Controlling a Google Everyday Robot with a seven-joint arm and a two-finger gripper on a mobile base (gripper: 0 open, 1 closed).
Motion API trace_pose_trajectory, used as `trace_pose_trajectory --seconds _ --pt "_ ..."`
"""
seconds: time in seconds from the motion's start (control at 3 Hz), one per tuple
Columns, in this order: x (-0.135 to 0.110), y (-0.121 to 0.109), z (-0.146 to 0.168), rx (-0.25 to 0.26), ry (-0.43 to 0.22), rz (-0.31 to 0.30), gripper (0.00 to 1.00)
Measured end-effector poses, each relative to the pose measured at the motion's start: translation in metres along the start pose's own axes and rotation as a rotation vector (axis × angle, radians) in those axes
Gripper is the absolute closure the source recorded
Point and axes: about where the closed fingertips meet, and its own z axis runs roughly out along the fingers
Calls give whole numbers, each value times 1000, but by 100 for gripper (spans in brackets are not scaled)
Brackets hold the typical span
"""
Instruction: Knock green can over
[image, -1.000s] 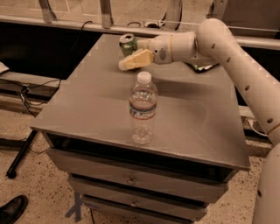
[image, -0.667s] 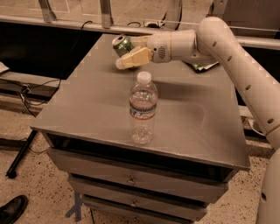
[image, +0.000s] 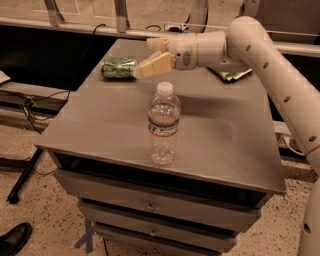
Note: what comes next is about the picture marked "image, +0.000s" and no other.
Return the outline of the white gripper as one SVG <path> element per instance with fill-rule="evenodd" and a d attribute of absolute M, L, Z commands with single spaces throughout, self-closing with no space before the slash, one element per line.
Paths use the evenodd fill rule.
<path fill-rule="evenodd" d="M 155 53 L 133 68 L 136 79 L 168 73 L 174 67 L 177 70 L 193 70 L 196 67 L 220 70 L 226 64 L 226 34 L 222 31 L 186 33 L 171 39 L 148 38 L 146 44 Z"/>

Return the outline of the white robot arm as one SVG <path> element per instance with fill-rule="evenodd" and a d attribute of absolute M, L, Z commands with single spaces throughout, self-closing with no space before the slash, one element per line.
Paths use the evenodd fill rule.
<path fill-rule="evenodd" d="M 137 79 L 197 67 L 222 72 L 253 70 L 320 176 L 320 93 L 279 52 L 259 21 L 241 16 L 225 32 L 149 38 L 146 44 L 152 55 L 133 69 Z"/>

